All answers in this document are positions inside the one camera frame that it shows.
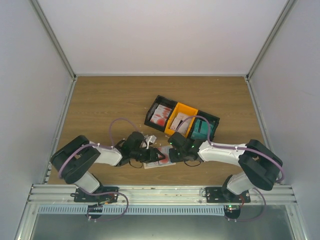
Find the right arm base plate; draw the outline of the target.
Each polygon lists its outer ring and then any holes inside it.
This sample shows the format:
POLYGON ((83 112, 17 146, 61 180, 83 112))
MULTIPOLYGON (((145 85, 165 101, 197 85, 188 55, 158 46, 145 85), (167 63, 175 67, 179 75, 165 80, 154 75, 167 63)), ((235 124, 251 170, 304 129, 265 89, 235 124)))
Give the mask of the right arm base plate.
POLYGON ((251 202, 248 190, 236 195, 222 186, 205 187, 201 195, 207 203, 222 204, 224 216, 229 220, 237 220, 244 204, 251 202))

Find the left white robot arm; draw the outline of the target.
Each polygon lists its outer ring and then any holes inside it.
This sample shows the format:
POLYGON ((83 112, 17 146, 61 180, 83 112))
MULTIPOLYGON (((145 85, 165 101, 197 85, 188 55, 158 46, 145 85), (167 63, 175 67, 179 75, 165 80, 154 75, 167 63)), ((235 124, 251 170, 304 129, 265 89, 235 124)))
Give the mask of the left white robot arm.
POLYGON ((58 171, 60 179, 67 184, 76 185, 90 201, 98 202, 103 197, 103 185, 89 172, 89 168, 94 163, 121 167, 131 160, 142 164, 164 160, 166 155, 151 145, 138 131, 134 131, 115 146, 100 145, 79 135, 53 154, 50 163, 58 171))

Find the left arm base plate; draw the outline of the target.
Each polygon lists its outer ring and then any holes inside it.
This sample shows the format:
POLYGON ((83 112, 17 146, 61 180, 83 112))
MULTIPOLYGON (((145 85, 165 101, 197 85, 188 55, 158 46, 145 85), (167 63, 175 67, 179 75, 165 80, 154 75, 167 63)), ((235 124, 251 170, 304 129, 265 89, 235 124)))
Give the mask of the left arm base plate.
POLYGON ((102 216, 103 205, 113 204, 118 201, 117 186, 100 186, 94 193, 87 194, 77 188, 70 196, 75 203, 88 203, 86 216, 90 220, 98 220, 102 216))

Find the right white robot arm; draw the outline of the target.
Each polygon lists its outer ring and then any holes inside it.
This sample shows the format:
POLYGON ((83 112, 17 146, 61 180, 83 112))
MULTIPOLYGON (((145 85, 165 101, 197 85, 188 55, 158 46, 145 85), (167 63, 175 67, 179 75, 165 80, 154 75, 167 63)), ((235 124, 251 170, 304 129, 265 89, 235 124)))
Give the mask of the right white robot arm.
POLYGON ((228 203, 253 188, 271 191, 283 170, 283 162, 255 139, 247 144, 234 145, 192 140, 176 132, 168 143, 172 146, 169 150, 172 162, 221 162, 240 167, 242 172, 228 176, 221 187, 221 196, 228 203))

